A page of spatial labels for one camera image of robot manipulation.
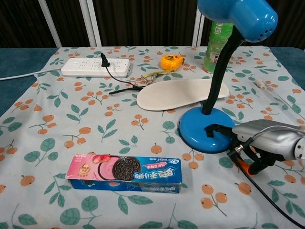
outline blue desk lamp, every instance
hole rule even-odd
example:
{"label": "blue desk lamp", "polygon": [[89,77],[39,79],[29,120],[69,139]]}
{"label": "blue desk lamp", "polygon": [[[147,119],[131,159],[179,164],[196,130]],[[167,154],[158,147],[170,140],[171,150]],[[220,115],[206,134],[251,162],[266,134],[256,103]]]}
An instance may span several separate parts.
{"label": "blue desk lamp", "polygon": [[179,122],[180,136],[187,145],[214,154],[227,150],[232,141],[218,132],[208,136],[205,130],[211,124],[234,126],[226,113],[213,108],[228,62],[243,41],[260,42],[269,37],[278,18],[265,0],[198,0],[198,8],[213,21],[234,24],[232,35],[219,55],[207,100],[202,108],[195,107],[184,113]]}

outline cookie box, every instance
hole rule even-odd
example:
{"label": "cookie box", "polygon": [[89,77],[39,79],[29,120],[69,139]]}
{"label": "cookie box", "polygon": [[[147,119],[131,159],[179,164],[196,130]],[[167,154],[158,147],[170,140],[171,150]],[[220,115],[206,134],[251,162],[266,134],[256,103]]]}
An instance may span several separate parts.
{"label": "cookie box", "polygon": [[75,155],[66,178],[76,189],[179,193],[177,158]]}

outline white power strip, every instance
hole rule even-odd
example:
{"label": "white power strip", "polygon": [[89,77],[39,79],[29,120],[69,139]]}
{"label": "white power strip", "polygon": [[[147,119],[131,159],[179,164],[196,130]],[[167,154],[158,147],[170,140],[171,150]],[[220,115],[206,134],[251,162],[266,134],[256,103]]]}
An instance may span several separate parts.
{"label": "white power strip", "polygon": [[[129,59],[108,59],[109,72],[116,78],[124,78],[129,69]],[[61,68],[66,77],[90,76],[110,77],[105,67],[102,67],[101,58],[70,58]]]}

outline green drink bottle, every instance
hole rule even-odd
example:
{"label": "green drink bottle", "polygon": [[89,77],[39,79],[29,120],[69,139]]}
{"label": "green drink bottle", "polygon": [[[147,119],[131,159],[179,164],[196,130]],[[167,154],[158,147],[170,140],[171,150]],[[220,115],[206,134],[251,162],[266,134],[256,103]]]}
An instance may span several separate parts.
{"label": "green drink bottle", "polygon": [[232,33],[232,23],[212,22],[208,48],[203,60],[203,69],[208,73],[213,73],[219,54],[227,43]]}

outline white insole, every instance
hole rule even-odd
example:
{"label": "white insole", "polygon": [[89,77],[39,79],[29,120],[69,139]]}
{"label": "white insole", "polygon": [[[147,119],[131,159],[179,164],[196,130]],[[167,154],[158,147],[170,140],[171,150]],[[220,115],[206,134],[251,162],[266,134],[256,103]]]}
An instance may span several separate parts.
{"label": "white insole", "polygon": [[[212,80],[172,80],[150,84],[137,96],[140,108],[164,111],[193,104],[208,98]],[[222,83],[218,98],[229,96],[228,87]]]}

